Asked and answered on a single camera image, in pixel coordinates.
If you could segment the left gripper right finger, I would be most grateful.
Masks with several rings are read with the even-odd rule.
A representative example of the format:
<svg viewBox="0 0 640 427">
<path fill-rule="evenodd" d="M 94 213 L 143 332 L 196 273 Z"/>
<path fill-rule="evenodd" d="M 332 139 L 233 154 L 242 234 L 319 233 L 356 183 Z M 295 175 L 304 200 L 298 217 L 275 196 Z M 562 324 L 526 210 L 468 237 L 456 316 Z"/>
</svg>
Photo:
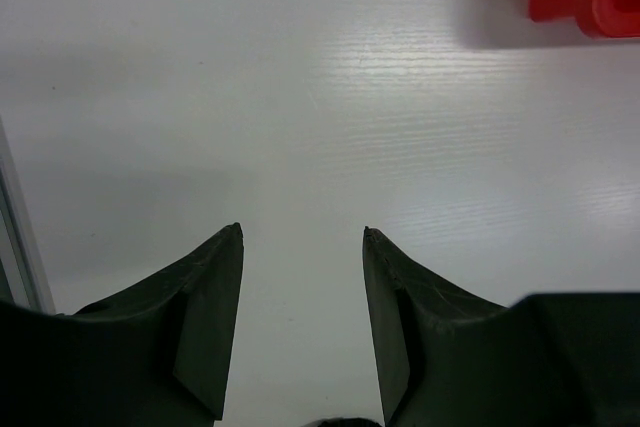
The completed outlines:
<svg viewBox="0 0 640 427">
<path fill-rule="evenodd" d="M 503 307 L 373 228 L 363 271 L 386 425 L 638 424 L 637 294 L 534 294 Z"/>
</svg>

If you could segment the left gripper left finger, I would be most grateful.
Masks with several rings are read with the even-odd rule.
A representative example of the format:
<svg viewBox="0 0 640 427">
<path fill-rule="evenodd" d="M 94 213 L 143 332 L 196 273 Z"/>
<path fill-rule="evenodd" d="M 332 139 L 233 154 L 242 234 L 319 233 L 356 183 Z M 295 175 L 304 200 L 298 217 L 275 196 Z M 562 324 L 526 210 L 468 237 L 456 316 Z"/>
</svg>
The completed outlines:
<svg viewBox="0 0 640 427">
<path fill-rule="evenodd" d="M 243 273 L 231 224 L 72 315 L 1 306 L 5 426 L 211 426 L 224 411 Z"/>
</svg>

